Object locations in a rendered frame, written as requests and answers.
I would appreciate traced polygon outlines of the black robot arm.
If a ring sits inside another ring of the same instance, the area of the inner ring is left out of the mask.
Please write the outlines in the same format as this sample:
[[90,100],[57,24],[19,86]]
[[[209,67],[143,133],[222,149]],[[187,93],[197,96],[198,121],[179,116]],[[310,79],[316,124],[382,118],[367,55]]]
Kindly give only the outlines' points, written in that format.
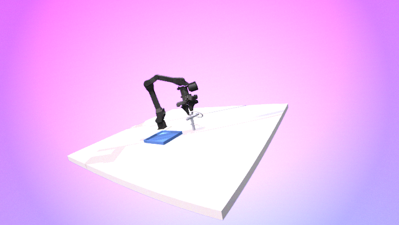
[[[181,86],[181,87],[177,88],[177,90],[180,90],[181,95],[184,94],[184,93],[189,93],[188,90],[190,92],[198,90],[198,86],[197,86],[195,81],[192,82],[192,83],[187,83],[185,81],[185,79],[182,78],[182,77],[167,77],[167,76],[163,76],[163,75],[159,75],[159,74],[156,74],[152,78],[144,81],[143,85],[146,88],[146,90],[149,92],[151,100],[152,100],[152,102],[153,102],[153,104],[155,106],[155,109],[156,109],[157,118],[156,118],[155,122],[157,123],[158,130],[160,130],[160,129],[165,129],[168,126],[166,125],[166,122],[164,120],[164,117],[166,115],[166,111],[165,111],[164,108],[162,108],[160,106],[158,98],[157,98],[156,93],[154,91],[154,82],[157,81],[157,80],[171,82],[171,83],[174,83],[174,84],[176,84],[178,86]],[[196,94],[194,94],[194,95],[191,95],[191,94],[188,95],[187,94],[185,96],[185,100],[192,100],[192,101],[195,100],[196,101],[197,98],[198,98],[198,96]]]

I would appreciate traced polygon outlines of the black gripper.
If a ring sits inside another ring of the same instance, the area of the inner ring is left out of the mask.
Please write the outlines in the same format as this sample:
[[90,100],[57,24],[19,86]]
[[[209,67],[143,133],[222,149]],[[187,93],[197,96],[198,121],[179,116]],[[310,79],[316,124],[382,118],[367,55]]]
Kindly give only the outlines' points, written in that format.
[[196,103],[198,103],[198,100],[196,100],[196,101],[195,100],[193,100],[193,101],[192,100],[185,100],[185,96],[187,94],[190,95],[189,93],[184,93],[184,94],[181,95],[181,98],[182,98],[183,101],[177,102],[176,106],[180,107],[180,105],[182,105],[181,108],[183,108],[185,110],[185,112],[189,115],[189,110],[193,111],[194,105]]

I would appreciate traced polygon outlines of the blue tray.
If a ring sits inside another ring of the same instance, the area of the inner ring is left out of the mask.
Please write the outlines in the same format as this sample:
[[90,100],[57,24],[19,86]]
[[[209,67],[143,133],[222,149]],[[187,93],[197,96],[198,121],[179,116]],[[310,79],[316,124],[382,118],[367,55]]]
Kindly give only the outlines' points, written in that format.
[[182,131],[161,130],[151,137],[144,139],[144,143],[165,145],[180,135],[182,135]]

